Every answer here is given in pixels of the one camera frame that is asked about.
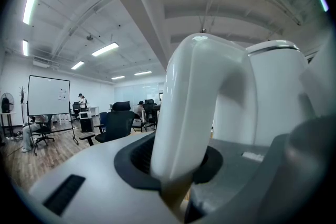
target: glass wall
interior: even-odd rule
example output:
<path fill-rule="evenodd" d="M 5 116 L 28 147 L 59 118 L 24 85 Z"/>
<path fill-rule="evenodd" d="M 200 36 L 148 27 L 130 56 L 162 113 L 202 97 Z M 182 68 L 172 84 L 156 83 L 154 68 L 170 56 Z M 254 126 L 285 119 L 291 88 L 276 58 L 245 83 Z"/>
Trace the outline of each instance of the glass wall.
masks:
<path fill-rule="evenodd" d="M 154 103 L 160 104 L 158 83 L 115 87 L 114 89 L 115 102 L 130 101 L 132 111 L 139 101 L 144 102 L 147 99 L 153 99 Z"/>

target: electric fan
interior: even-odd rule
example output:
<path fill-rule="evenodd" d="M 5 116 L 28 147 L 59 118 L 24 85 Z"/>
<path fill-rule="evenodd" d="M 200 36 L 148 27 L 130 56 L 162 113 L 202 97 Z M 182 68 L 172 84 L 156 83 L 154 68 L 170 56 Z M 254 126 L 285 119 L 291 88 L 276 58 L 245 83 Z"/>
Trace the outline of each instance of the electric fan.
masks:
<path fill-rule="evenodd" d="M 9 113 L 14 108 L 14 98 L 13 96 L 6 92 L 1 96 L 1 109 L 2 113 Z"/>

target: person's leg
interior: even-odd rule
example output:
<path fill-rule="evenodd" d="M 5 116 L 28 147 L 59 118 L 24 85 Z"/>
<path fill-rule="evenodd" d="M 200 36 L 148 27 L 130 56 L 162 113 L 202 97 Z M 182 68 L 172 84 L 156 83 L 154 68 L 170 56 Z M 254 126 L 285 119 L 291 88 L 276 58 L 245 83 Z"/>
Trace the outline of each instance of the person's leg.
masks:
<path fill-rule="evenodd" d="M 40 125 L 39 124 L 32 124 L 29 128 L 29 125 L 24 127 L 22 129 L 22 137 L 23 137 L 23 149 L 22 152 L 27 152 L 27 151 L 31 151 L 31 140 L 30 140 L 30 130 L 32 132 L 36 131 L 40 129 Z"/>

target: whiteboard frame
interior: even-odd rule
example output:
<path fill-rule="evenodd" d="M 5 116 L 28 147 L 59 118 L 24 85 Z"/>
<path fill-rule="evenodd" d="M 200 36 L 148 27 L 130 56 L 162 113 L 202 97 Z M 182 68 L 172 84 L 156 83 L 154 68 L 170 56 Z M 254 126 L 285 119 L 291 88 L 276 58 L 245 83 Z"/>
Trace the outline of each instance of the whiteboard frame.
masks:
<path fill-rule="evenodd" d="M 41 114 L 41 115 L 30 115 L 29 114 L 29 84 L 30 84 L 30 77 L 38 77 L 38 78 L 44 78 L 44 79 L 53 79 L 53 80 L 62 80 L 62 81 L 69 81 L 69 89 L 68 89 L 68 94 L 69 94 L 69 112 L 65 112 L 65 113 L 61 113 L 61 114 L 57 114 L 57 115 L 64 115 L 64 114 L 71 114 L 71 108 L 70 108 L 70 80 L 66 80 L 66 79 L 55 79 L 55 78 L 49 78 L 49 77 L 42 77 L 42 76 L 35 76 L 35 75 L 30 75 L 29 76 L 29 81 L 28 81 L 28 96 L 27 96 L 27 114 L 28 116 L 43 116 L 43 115 L 48 115 L 48 114 Z"/>

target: floor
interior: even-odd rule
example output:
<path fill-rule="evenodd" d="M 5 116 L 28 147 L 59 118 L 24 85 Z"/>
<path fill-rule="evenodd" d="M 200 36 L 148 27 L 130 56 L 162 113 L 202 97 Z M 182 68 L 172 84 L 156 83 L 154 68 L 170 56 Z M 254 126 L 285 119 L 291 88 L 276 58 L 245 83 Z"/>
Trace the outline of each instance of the floor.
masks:
<path fill-rule="evenodd" d="M 94 124 L 99 124 L 98 117 L 93 118 Z M 59 133 L 53 133 L 48 135 L 53 137 L 55 141 L 49 140 L 49 146 L 46 146 L 44 142 L 39 143 L 39 147 L 36 148 L 37 156 L 33 151 L 22 153 L 21 148 L 23 141 L 11 141 L 5 139 L 5 146 L 0 147 L 0 153 L 4 159 L 4 165 L 9 177 L 14 184 L 18 185 L 25 191 L 29 191 L 31 186 L 46 172 L 52 170 L 57 165 L 65 162 L 76 153 L 89 147 L 87 140 L 81 141 L 79 137 L 82 136 L 79 121 L 74 121 L 74 132 L 79 145 L 72 140 L 72 131 L 64 131 Z M 71 128 L 71 123 L 68 121 L 62 121 L 62 126 L 58 123 L 54 123 L 53 130 L 62 130 Z M 94 133 L 99 134 L 99 129 L 94 128 Z M 135 132 L 133 129 L 131 134 L 141 134 Z M 99 144 L 95 139 L 92 139 L 94 144 Z"/>

